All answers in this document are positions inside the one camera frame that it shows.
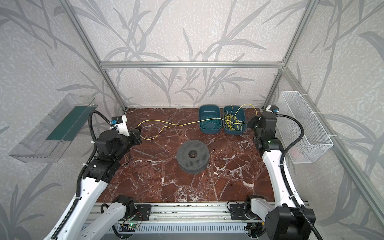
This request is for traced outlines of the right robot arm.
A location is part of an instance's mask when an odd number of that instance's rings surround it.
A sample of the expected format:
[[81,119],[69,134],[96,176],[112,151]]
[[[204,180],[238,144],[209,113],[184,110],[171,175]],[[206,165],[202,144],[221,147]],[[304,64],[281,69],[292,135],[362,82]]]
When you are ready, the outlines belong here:
[[[299,136],[287,147],[276,137],[277,119],[281,117],[293,121],[300,129]],[[248,214],[265,223],[271,240],[307,240],[310,234],[321,240],[323,237],[315,227],[315,213],[305,207],[286,164],[288,151],[304,137],[302,124],[274,110],[253,117],[247,126],[254,130],[255,146],[267,167],[275,199],[274,204],[269,204],[260,198],[250,198]]]

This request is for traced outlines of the dark grey foam spool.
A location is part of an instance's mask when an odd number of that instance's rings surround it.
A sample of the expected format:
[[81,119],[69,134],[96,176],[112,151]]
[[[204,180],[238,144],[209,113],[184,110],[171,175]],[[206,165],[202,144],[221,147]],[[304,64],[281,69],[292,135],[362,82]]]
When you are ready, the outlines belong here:
[[206,144],[198,140],[183,143],[177,151],[179,167],[188,174],[199,174],[210,162],[210,152]]

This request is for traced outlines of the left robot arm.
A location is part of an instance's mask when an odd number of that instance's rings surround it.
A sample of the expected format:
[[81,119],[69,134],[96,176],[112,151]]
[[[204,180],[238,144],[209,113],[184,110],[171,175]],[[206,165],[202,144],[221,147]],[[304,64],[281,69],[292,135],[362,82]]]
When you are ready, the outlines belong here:
[[118,196],[96,220],[83,227],[97,199],[122,166],[121,159],[133,146],[142,143],[142,128],[128,129],[127,122],[125,115],[108,120],[96,110],[89,113],[94,149],[78,175],[74,197],[47,240],[99,240],[118,221],[136,216],[133,198]]

